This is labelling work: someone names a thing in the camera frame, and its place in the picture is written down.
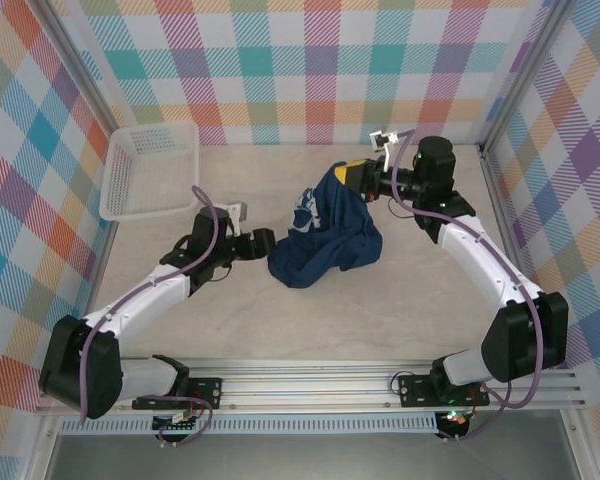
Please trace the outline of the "white plastic mesh basket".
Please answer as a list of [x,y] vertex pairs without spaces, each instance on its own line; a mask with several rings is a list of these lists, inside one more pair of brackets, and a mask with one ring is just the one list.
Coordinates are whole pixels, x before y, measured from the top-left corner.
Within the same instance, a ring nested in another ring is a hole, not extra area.
[[124,127],[109,139],[99,202],[107,221],[181,214],[197,204],[199,128],[192,121]]

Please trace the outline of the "aluminium frame leg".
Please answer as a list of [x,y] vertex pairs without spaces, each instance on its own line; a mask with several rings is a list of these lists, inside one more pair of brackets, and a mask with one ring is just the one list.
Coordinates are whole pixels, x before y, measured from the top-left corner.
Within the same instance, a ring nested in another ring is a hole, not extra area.
[[600,480],[582,413],[579,410],[562,409],[560,414],[580,479]]
[[23,480],[45,480],[59,435],[61,417],[36,416],[30,454],[23,473]]

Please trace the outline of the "grey metal sheet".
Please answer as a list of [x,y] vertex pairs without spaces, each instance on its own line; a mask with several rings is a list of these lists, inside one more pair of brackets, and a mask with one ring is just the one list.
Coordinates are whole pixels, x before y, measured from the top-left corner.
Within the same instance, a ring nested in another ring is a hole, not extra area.
[[426,435],[63,436],[45,480],[580,480],[573,461],[443,444]]

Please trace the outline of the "green controller board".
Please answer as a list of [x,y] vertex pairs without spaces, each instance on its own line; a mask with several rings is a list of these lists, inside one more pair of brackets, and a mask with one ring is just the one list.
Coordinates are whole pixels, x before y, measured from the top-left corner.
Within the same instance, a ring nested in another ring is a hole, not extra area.
[[184,432],[192,433],[196,430],[198,418],[195,415],[187,416],[183,413],[156,415],[151,420],[151,430],[158,432]]

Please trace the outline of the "aluminium frame post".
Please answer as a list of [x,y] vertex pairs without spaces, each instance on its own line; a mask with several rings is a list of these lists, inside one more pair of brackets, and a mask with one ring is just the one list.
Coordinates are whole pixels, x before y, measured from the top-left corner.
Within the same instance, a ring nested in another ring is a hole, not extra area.
[[469,135],[479,151],[491,149],[502,136],[576,4],[577,0],[529,0]]
[[[30,6],[106,134],[111,135],[120,127],[120,119],[134,119],[80,0],[30,0]],[[121,101],[119,115],[115,114],[114,105],[107,101],[98,86],[81,54],[82,50],[74,42],[76,38],[82,40],[83,50],[92,54],[93,64],[102,74],[105,90],[110,91],[115,101]]]

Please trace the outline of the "navy blue printed t-shirt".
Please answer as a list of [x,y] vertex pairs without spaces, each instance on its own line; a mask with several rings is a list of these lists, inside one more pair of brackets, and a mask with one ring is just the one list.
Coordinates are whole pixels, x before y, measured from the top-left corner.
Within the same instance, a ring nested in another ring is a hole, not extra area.
[[292,289],[305,289],[337,267],[348,271],[379,260],[383,237],[361,196],[337,178],[333,164],[298,197],[287,236],[268,255],[269,273]]

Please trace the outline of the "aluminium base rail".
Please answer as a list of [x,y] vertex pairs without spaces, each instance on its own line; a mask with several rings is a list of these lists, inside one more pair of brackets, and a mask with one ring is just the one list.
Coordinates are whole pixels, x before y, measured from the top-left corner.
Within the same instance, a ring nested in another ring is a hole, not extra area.
[[[222,379],[214,413],[389,413],[400,401],[389,390],[396,372],[426,374],[432,360],[237,360],[178,359],[194,377]],[[542,373],[529,410],[586,408],[575,373]]]

